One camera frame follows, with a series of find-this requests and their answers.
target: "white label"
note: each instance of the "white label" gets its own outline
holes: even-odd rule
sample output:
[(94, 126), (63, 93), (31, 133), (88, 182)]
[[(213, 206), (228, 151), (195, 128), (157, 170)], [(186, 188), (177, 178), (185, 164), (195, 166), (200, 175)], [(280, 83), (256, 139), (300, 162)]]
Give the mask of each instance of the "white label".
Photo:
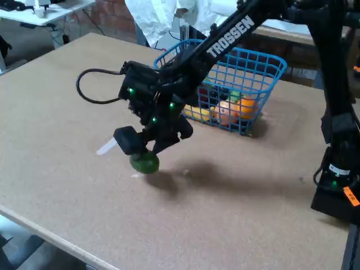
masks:
[(225, 33), (223, 37), (219, 38), (206, 52), (213, 57), (217, 57), (254, 25), (253, 20), (249, 15), (246, 15), (245, 18), (239, 21), (229, 32)]
[(348, 176), (350, 174), (349, 170), (341, 170), (337, 167), (335, 167), (334, 165), (330, 164), (330, 166), (328, 167), (332, 172), (340, 174), (342, 176)]

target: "green fruit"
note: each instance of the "green fruit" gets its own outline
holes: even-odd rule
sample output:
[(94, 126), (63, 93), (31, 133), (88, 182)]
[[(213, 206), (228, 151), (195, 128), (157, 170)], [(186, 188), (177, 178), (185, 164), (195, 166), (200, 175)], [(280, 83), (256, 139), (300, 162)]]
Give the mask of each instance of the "green fruit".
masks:
[(139, 173), (151, 174), (159, 170), (160, 160), (156, 154), (149, 151), (144, 154), (131, 155), (130, 164)]

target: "black cable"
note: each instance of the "black cable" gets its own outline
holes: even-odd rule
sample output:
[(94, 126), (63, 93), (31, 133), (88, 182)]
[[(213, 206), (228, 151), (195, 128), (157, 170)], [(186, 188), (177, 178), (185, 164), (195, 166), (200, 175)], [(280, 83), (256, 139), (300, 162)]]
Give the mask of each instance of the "black cable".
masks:
[(99, 101), (99, 100), (92, 100), (91, 98), (86, 97), (80, 89), (80, 80), (86, 73), (90, 73), (90, 72), (99, 72), (99, 73), (106, 73), (106, 74), (111, 74), (111, 75), (121, 75), (121, 73), (119, 71), (111, 71), (111, 70), (106, 70), (106, 69), (84, 70), (83, 72), (81, 72), (79, 74), (78, 78), (76, 79), (76, 90), (78, 91), (80, 97), (82, 97), (86, 101), (88, 101), (90, 103), (94, 103), (94, 104), (109, 104), (109, 103), (113, 103), (113, 102), (121, 99), (121, 98), (117, 97), (117, 98), (113, 98), (112, 100)]
[(316, 170), (316, 172), (314, 173), (314, 176), (313, 176), (313, 181), (314, 181), (314, 183), (315, 183), (316, 186), (319, 185), (319, 182), (317, 182), (316, 177), (317, 177), (317, 175), (319, 174), (319, 172), (321, 172), (321, 170), (322, 170), (322, 167), (320, 166), (320, 167)]
[(104, 36), (106, 36), (106, 35), (104, 34), (104, 32), (101, 30), (101, 28), (96, 24), (96, 22), (94, 22), (94, 20), (89, 16), (89, 14), (87, 14), (87, 13), (85, 12), (85, 10), (83, 10), (83, 12), (84, 12), (85, 15), (91, 20), (91, 22), (96, 26), (96, 28), (101, 32), (101, 34), (103, 34)]
[(170, 35), (172, 38), (177, 39), (178, 41), (181, 41), (181, 39), (174, 37), (174, 36), (170, 33), (170, 30), (169, 30), (169, 35)]

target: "blue wire basket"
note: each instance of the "blue wire basket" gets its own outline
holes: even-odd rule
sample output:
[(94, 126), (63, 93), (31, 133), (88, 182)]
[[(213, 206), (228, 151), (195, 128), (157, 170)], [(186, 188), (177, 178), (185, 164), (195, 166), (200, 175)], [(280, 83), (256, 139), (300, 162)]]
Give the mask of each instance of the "blue wire basket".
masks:
[[(201, 42), (199, 39), (179, 42), (155, 60), (155, 67), (174, 61), (176, 54), (195, 49)], [(280, 57), (234, 48), (213, 66), (197, 89), (196, 106), (186, 105), (183, 114), (204, 124), (250, 134), (286, 67)]]

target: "white tag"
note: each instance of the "white tag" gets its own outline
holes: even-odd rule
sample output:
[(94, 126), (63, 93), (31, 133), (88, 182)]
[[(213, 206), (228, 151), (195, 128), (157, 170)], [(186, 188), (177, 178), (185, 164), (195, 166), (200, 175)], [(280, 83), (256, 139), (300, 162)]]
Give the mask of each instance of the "white tag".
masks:
[(342, 176), (348, 176), (350, 174), (349, 170), (341, 170), (337, 167), (335, 167), (334, 165), (330, 164), (330, 166), (328, 167), (332, 172), (340, 174)]
[(96, 151), (96, 153), (101, 156), (105, 153), (107, 153), (111, 148), (113, 148), (115, 145), (117, 145), (117, 141), (115, 140), (115, 138), (112, 138), (111, 140), (109, 140), (108, 143), (106, 143), (104, 146), (102, 146), (99, 150)]

